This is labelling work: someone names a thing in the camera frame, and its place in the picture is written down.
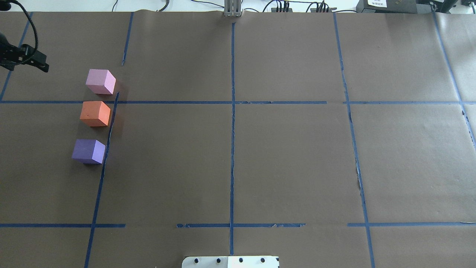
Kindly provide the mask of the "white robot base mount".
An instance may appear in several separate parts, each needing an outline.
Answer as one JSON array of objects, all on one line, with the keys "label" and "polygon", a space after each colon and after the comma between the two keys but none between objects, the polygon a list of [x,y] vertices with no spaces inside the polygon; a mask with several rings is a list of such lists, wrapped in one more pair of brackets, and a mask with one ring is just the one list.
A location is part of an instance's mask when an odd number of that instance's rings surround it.
[{"label": "white robot base mount", "polygon": [[182,268],[279,268],[278,256],[187,256]]}]

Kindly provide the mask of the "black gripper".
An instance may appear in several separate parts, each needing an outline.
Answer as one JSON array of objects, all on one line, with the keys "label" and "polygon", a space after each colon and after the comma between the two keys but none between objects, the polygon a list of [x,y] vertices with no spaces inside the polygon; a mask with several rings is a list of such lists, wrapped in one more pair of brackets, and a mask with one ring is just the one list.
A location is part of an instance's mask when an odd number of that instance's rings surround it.
[{"label": "black gripper", "polygon": [[3,33],[0,33],[0,57],[1,66],[9,71],[14,71],[15,66],[20,64],[34,66],[45,73],[49,71],[44,53],[39,50],[34,51],[34,47],[28,44],[16,47],[8,42]]}]

